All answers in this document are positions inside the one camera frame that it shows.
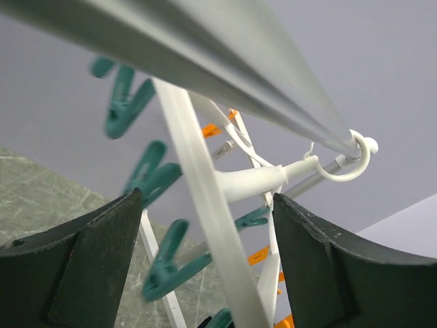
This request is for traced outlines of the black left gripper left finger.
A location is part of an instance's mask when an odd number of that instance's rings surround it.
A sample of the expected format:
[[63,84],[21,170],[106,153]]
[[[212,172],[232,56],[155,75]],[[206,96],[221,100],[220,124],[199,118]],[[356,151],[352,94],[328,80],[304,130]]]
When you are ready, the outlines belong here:
[[114,327],[141,220],[134,189],[1,245],[2,327]]

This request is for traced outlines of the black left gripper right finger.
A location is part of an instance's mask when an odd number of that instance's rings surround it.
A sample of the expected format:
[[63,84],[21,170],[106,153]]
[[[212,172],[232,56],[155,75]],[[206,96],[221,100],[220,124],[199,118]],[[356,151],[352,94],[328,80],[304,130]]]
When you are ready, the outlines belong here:
[[435,327],[436,260],[377,244],[274,196],[296,327]]

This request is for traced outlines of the white round clip hanger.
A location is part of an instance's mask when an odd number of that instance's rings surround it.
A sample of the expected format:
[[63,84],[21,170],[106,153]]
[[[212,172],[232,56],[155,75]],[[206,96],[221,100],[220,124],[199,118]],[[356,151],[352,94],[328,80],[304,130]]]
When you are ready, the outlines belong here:
[[329,174],[320,165],[318,157],[310,154],[285,167],[265,165],[237,172],[219,172],[214,168],[188,92],[160,79],[154,79],[153,83],[206,242],[218,269],[234,325],[272,327],[280,265],[274,225],[269,225],[273,253],[267,258],[260,279],[256,281],[228,204],[275,191],[292,178],[312,171],[335,182],[353,180],[366,170],[371,155],[378,151],[378,143],[352,131],[361,156],[356,169],[340,176]]

